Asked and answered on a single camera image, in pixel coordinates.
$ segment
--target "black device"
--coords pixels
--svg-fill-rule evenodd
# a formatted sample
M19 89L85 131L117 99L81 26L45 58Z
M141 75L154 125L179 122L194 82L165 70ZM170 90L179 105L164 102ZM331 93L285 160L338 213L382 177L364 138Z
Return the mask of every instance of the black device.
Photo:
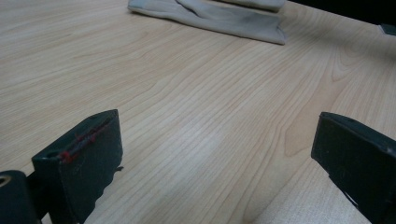
M311 157L372 223L396 223L396 141L354 119L323 112Z
M0 173L0 223L84 223L120 169L117 110L84 119L32 158L35 171Z

